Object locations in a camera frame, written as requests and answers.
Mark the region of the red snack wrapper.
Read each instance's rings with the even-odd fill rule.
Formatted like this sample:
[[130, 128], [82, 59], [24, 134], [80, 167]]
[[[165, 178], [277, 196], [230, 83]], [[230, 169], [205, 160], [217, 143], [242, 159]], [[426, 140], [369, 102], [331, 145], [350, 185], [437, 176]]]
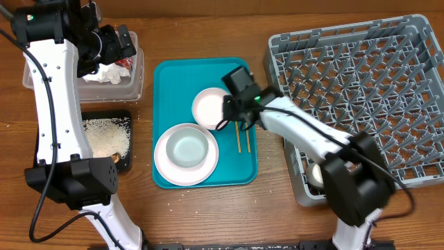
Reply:
[[115, 64], [120, 67], [125, 67], [128, 71], [133, 69], [133, 60], [131, 58], [118, 60]]

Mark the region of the white bowl with rice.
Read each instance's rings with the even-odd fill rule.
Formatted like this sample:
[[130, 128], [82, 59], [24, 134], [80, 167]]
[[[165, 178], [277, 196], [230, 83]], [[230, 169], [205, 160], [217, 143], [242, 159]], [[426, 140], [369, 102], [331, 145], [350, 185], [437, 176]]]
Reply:
[[218, 87], [199, 92], [193, 100], [191, 111], [197, 124], [208, 130], [215, 130], [223, 119], [223, 98], [228, 93]]

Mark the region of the grey bowl with brown scraps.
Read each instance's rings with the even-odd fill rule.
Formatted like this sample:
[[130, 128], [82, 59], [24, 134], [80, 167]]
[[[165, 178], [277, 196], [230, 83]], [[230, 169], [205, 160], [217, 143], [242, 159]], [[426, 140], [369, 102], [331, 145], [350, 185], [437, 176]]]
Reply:
[[209, 143], [204, 133], [190, 126], [172, 128], [166, 141], [169, 160], [181, 168], [195, 167], [207, 156]]

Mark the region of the white round plate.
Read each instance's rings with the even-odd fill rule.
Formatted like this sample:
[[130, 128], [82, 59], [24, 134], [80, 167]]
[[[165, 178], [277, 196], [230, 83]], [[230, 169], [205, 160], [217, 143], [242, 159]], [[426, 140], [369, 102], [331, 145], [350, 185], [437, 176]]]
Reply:
[[[209, 150], [207, 153], [206, 158], [203, 162], [198, 164], [195, 167], [191, 168], [181, 168], [176, 165], [174, 165], [168, 158], [166, 153], [166, 144], [167, 140], [171, 134], [172, 128], [179, 126], [190, 126], [199, 129], [202, 131], [207, 138], [207, 141], [209, 143]], [[202, 183], [205, 181], [215, 170], [217, 163], [219, 161], [219, 147], [216, 142], [215, 137], [204, 127], [197, 125], [197, 124], [191, 124], [191, 123], [184, 123], [184, 124], [178, 124], [175, 126], [172, 126], [158, 139], [155, 149], [154, 149], [154, 163], [157, 171], [160, 173], [160, 176], [162, 176], [165, 180], [168, 182], [178, 185], [178, 186], [192, 186], [199, 183]]]

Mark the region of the white cup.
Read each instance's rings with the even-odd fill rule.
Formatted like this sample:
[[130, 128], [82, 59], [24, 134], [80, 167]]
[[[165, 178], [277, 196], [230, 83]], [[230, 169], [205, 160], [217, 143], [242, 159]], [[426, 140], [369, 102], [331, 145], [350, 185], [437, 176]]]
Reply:
[[323, 177], [318, 164], [314, 162], [310, 164], [305, 172], [305, 175], [307, 177], [308, 184], [317, 189], [322, 190], [324, 188]]

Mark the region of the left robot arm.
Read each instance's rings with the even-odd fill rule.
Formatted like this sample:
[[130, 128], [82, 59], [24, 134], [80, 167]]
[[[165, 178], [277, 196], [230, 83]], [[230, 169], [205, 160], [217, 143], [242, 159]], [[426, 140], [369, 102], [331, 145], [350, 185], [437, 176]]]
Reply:
[[78, 97], [78, 79], [136, 54], [126, 26], [100, 26], [96, 4], [36, 1], [18, 8], [10, 41], [22, 50], [33, 79], [38, 146], [25, 170], [42, 199], [63, 203], [87, 218], [109, 249], [147, 249], [143, 230], [117, 196], [118, 170], [111, 157], [89, 146]]

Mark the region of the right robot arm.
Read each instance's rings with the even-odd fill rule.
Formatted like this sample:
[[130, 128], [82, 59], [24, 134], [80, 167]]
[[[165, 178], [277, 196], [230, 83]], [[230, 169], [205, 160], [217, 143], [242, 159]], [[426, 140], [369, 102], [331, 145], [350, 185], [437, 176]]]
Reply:
[[312, 117], [279, 90], [261, 89], [242, 66], [222, 78], [229, 90], [223, 98], [223, 121], [245, 122], [275, 133], [301, 150], [321, 171], [322, 189], [338, 218], [328, 240], [302, 241], [299, 249], [394, 249], [392, 241], [370, 234], [395, 192], [380, 150], [367, 133], [350, 135]]

